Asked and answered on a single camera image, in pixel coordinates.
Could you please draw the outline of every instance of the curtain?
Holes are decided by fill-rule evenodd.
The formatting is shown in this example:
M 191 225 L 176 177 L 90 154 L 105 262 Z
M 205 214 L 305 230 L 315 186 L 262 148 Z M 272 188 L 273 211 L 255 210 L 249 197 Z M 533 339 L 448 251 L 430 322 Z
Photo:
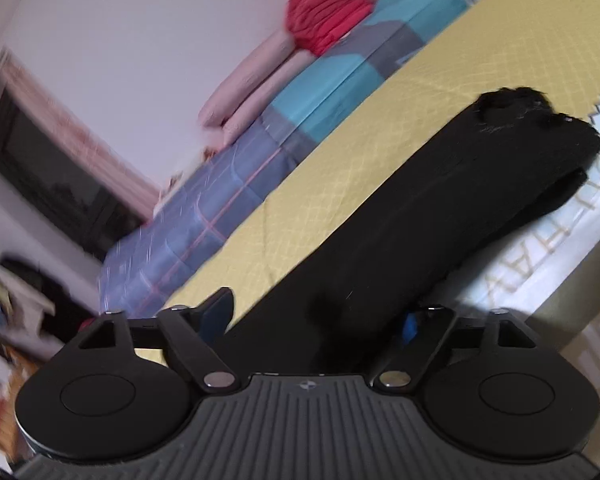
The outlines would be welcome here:
M 152 217 L 158 188 L 125 164 L 35 81 L 10 52 L 5 53 L 0 79 L 29 118 L 76 164 L 140 216 Z

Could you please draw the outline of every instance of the black circular pad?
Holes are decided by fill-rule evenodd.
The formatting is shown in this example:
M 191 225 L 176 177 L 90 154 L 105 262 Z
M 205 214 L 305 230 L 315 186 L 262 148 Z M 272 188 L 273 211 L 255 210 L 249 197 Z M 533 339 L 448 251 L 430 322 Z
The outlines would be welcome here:
M 545 460 L 573 452 L 600 412 L 593 386 L 557 352 L 481 349 L 433 374 L 424 408 L 446 438 L 504 460 Z
M 498 374 L 480 385 L 484 403 L 507 415 L 533 415 L 554 402 L 555 394 L 549 384 L 529 374 Z
M 66 462 L 124 460 L 183 426 L 191 408 L 186 382 L 137 357 L 120 330 L 115 337 L 109 330 L 110 341 L 70 342 L 24 384 L 16 418 L 35 450 Z
M 109 374 L 81 377 L 60 393 L 65 408 L 76 415 L 105 416 L 124 410 L 136 396 L 133 383 Z

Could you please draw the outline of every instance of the metal screw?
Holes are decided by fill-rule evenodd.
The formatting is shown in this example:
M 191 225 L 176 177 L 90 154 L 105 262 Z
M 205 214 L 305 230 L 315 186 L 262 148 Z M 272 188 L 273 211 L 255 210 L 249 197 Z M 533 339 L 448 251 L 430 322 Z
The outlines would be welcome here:
M 211 372 L 204 381 L 209 388 L 227 388 L 235 383 L 235 377 L 229 372 Z
M 401 388 L 411 382 L 411 377 L 407 372 L 391 370 L 380 374 L 380 382 L 387 388 Z

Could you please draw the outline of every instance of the window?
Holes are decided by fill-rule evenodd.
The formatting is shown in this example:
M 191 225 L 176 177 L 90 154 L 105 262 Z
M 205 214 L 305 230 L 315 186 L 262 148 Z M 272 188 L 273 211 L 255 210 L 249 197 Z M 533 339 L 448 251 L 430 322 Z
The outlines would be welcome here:
M 75 164 L 18 107 L 0 98 L 0 173 L 84 251 L 107 251 L 142 219 Z

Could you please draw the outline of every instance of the blue blanket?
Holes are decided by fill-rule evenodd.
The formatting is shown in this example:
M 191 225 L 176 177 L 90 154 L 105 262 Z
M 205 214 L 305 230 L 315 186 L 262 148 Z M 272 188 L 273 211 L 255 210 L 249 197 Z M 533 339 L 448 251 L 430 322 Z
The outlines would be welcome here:
M 378 0 L 374 12 L 203 164 L 153 222 L 121 240 L 100 277 L 101 308 L 153 316 L 271 191 L 471 0 Z

